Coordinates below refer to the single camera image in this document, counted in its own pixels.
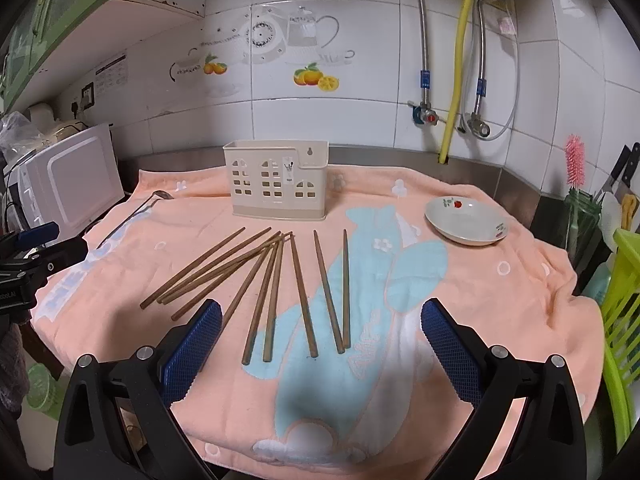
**pink bottle brush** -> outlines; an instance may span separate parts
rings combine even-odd
[[[584,186],[584,142],[580,136],[569,136],[564,154],[566,155],[567,183],[575,189]]]
[[[575,189],[576,197],[580,186],[584,186],[584,142],[577,135],[569,136],[564,148],[566,155],[566,177],[569,186]],[[578,206],[573,203],[570,207],[570,222],[567,233],[566,250],[569,260],[575,263],[578,250]]]

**screw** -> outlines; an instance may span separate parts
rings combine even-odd
[[[92,357],[89,354],[84,354],[81,358],[78,359],[78,366],[81,368],[85,368],[91,364]]]
[[[154,354],[154,349],[151,346],[143,346],[136,352],[136,357],[141,361],[149,359]]]
[[[491,353],[498,359],[504,359],[509,355],[509,351],[504,346],[500,345],[492,346]]]
[[[551,364],[556,368],[562,368],[564,366],[564,359],[559,355],[551,356]]]

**green dish rack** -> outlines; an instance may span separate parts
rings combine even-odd
[[[609,393],[618,451],[636,421],[629,386],[640,376],[640,235],[617,229],[618,254],[602,306],[603,377]]]

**pink towel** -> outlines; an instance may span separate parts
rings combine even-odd
[[[323,222],[265,221],[232,215],[225,168],[141,172],[129,201],[86,236],[90,248],[153,190],[176,200],[158,201],[85,262],[49,280],[33,311],[37,332],[68,368],[85,353],[102,361],[128,358],[156,345],[174,325],[171,314],[199,290],[142,311],[144,298],[239,226],[246,231],[227,248],[271,226],[296,235],[320,355],[308,357],[287,244],[273,361],[262,362],[263,314],[252,362],[241,364],[263,266],[186,398],[172,406],[205,460],[267,479],[425,478],[471,412],[420,329],[420,308],[431,297],[488,346],[501,344],[533,361],[563,355],[588,416],[604,334],[595,302],[571,295],[576,277],[565,251],[535,240],[505,211],[510,233],[494,246],[467,248],[442,238],[424,219],[434,197],[467,196],[499,208],[473,186],[399,168],[349,166],[330,167],[327,182]],[[341,321],[343,228],[350,236],[352,345],[338,355],[313,230]],[[249,268],[210,295],[223,310]],[[521,408],[512,406],[481,476],[498,467]]]

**plastic bag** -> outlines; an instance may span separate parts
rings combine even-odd
[[[12,112],[2,118],[0,151],[9,167],[34,148],[39,151],[47,145],[46,138],[20,112]]]

